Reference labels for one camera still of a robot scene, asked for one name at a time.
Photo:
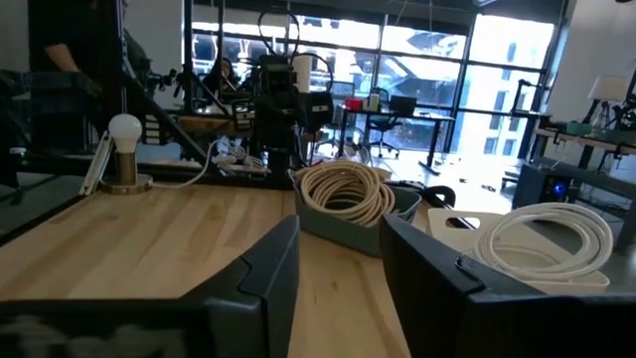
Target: coiled rope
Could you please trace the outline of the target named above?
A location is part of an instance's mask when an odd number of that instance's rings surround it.
[[[353,224],[373,226],[396,204],[393,190],[360,163],[326,162],[297,171],[295,178],[307,207]]]

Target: office chair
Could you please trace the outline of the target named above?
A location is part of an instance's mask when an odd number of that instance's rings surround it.
[[[345,98],[353,97],[356,93],[356,85],[353,83],[333,81],[330,90],[331,96],[334,101],[334,107],[345,102]],[[338,146],[338,133],[340,132],[340,121],[342,116],[339,111],[334,110],[334,118],[331,123],[325,125],[325,127],[333,133],[328,139],[318,142],[314,147],[314,152],[318,151],[321,145],[331,144],[331,146]]]
[[[372,88],[371,94],[378,94],[380,96],[380,107],[389,108],[389,92],[386,89]],[[386,115],[371,115],[369,118],[369,129],[375,130],[380,133],[380,140],[369,143],[369,147],[377,146],[380,149],[379,158],[383,157],[382,149],[385,147],[389,153],[396,152],[396,158],[399,158],[399,149],[394,146],[385,143],[385,133],[401,125],[396,116]]]

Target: white lamp shade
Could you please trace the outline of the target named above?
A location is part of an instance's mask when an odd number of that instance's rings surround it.
[[[618,76],[601,76],[596,79],[588,99],[623,101],[627,95],[629,82]]]
[[[134,115],[118,114],[110,120],[108,132],[118,153],[134,153],[142,132],[141,122]]]

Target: lamp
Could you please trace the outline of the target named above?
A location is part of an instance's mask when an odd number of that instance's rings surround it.
[[[583,120],[583,123],[590,123],[591,118],[601,103],[601,113],[594,121],[594,125],[598,124],[597,121],[602,117],[609,117],[609,103],[611,101],[623,101],[627,94],[627,88],[629,87],[629,81],[623,77],[618,76],[600,76],[596,78],[594,86],[589,92],[587,98],[592,99],[592,105],[587,112],[587,116]]]
[[[138,194],[149,190],[152,177],[137,174],[135,151],[141,136],[141,122],[131,114],[114,116],[108,124],[108,132],[115,142],[117,177],[115,181],[104,181],[102,187],[110,194]]]

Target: red object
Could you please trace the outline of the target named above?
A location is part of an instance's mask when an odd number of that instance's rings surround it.
[[[345,106],[351,110],[362,110],[362,100],[359,98],[345,98]]]

